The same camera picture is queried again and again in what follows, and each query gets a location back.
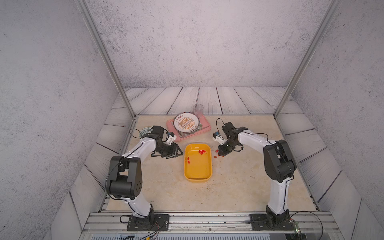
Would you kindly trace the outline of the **yellow plastic storage box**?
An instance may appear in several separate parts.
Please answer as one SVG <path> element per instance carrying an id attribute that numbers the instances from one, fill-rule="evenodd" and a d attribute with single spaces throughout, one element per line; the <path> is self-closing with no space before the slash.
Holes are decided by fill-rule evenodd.
<path id="1" fill-rule="evenodd" d="M 193 143 L 186 146 L 184 176 L 192 183 L 207 182 L 213 174 L 212 152 L 207 144 Z"/>

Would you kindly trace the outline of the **red sleeve cluster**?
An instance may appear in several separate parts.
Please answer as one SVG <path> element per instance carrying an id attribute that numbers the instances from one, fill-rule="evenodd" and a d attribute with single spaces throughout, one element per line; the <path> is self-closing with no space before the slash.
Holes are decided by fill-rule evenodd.
<path id="1" fill-rule="evenodd" d="M 209 163 L 210 160 L 210 153 L 208 153 L 206 150 L 197 150 L 192 149 L 186 151 L 185 155 L 185 164 L 188 165 L 196 165 L 196 164 L 206 164 Z"/>

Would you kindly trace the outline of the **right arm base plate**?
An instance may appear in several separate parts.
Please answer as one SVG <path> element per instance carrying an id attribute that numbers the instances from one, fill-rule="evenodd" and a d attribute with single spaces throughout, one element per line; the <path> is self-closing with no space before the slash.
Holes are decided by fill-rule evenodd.
<path id="1" fill-rule="evenodd" d="M 253 231 L 295 231 L 295 224 L 287 214 L 251 214 L 250 224 Z"/>

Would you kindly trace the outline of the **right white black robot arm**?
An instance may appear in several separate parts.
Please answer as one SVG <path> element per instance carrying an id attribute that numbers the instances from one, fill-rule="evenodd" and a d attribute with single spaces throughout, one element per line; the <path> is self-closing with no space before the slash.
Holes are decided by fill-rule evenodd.
<path id="1" fill-rule="evenodd" d="M 219 143 L 219 156 L 225 157 L 235 152 L 237 146 L 242 149 L 248 146 L 263 154 L 264 169 L 271 179 L 270 200 L 266 206 L 267 220 L 272 226 L 289 220 L 289 186 L 294 180 L 297 165 L 288 143 L 270 140 L 267 134 L 253 133 L 245 127 L 235 128 L 231 122 L 224 124 L 222 131 L 226 139 L 220 131 L 213 133 L 213 140 Z"/>

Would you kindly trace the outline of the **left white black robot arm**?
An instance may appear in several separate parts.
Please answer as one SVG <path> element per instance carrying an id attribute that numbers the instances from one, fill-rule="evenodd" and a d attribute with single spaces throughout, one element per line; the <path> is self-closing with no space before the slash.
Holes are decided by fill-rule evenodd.
<path id="1" fill-rule="evenodd" d="M 138 219 L 149 219 L 153 206 L 141 193 L 143 187 L 142 161 L 147 157 L 165 159 L 183 155 L 175 143 L 177 136 L 161 126 L 153 126 L 133 149 L 110 160 L 109 173 L 105 182 L 108 196 L 115 201 L 125 202 Z"/>

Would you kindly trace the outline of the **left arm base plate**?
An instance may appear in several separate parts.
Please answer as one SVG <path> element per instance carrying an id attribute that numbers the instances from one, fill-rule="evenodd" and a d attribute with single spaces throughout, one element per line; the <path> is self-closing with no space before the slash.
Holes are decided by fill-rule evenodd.
<path id="1" fill-rule="evenodd" d="M 127 223 L 128 232 L 166 232 L 169 229 L 170 215 L 149 215 L 145 218 L 130 216 Z"/>

